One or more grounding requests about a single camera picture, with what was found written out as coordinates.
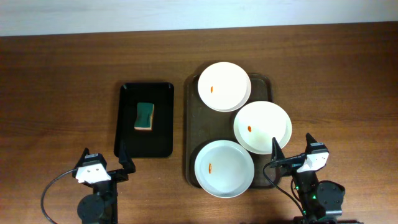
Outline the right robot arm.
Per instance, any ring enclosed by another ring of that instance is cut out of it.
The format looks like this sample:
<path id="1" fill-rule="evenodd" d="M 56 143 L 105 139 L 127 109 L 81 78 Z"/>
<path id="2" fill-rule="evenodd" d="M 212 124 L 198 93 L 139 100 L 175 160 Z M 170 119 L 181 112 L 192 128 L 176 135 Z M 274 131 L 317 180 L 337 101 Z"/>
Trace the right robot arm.
<path id="1" fill-rule="evenodd" d="M 326 166 L 328 148 L 306 134 L 305 152 L 285 157 L 276 138 L 272 139 L 271 161 L 265 167 L 279 168 L 283 177 L 291 177 L 292 194 L 285 193 L 298 206 L 301 216 L 293 223 L 336 223 L 342 215 L 345 188 L 329 180 L 319 181 L 317 171 Z"/>

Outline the green and yellow sponge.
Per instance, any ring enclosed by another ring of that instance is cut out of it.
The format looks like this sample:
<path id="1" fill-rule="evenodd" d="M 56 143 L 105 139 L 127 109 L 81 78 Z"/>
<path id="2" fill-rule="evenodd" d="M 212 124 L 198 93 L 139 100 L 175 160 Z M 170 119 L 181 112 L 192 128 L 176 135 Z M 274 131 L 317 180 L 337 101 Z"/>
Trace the green and yellow sponge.
<path id="1" fill-rule="evenodd" d="M 152 131 L 153 118 L 154 118 L 153 103 L 138 103 L 137 116 L 134 122 L 134 129 L 139 131 Z"/>

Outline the white plate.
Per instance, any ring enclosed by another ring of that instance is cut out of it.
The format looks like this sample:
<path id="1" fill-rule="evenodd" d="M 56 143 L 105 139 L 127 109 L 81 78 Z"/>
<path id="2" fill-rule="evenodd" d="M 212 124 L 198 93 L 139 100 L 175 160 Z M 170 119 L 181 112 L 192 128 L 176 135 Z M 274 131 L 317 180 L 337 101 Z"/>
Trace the white plate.
<path id="1" fill-rule="evenodd" d="M 249 75 L 231 62 L 214 63 L 200 74 L 198 94 L 209 108 L 230 112 L 242 107 L 250 97 Z"/>
<path id="2" fill-rule="evenodd" d="M 243 106 L 233 123 L 238 143 L 255 154 L 271 154 L 272 139 L 281 148 L 285 147 L 292 135 L 292 122 L 283 108 L 268 101 L 254 101 Z"/>

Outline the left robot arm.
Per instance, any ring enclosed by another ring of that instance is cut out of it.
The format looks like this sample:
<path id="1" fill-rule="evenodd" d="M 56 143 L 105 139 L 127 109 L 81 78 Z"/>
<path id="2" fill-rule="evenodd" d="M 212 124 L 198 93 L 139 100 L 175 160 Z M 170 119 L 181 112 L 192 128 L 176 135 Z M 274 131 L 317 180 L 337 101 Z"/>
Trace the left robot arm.
<path id="1" fill-rule="evenodd" d="M 89 149 L 83 153 L 75 165 L 72 176 L 93 193 L 80 200 L 77 214 L 82 223 L 117 223 L 118 188 L 117 184 L 129 180 L 129 174 L 136 171 L 125 144 L 119 144 L 119 163 L 122 168 L 107 171 L 106 160 L 102 154 L 91 154 Z"/>

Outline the white plate top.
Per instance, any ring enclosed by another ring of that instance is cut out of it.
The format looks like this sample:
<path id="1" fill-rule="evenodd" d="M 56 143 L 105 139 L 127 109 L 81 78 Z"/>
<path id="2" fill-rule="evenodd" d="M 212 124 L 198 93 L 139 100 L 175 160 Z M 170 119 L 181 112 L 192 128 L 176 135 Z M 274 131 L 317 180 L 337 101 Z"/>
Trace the white plate top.
<path id="1" fill-rule="evenodd" d="M 231 62 L 214 63 L 200 74 L 198 94 L 209 108 L 230 112 L 242 107 L 250 97 L 249 75 Z"/>

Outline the pale blue plate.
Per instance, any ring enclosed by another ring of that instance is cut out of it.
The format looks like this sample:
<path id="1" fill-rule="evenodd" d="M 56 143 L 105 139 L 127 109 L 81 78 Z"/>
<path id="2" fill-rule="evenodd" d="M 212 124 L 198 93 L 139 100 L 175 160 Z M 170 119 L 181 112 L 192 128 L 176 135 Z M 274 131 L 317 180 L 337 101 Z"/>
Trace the pale blue plate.
<path id="1" fill-rule="evenodd" d="M 194 172 L 206 192 L 219 198 L 233 198 L 252 184 L 254 162 L 240 144 L 217 140 L 200 149 L 195 158 Z"/>

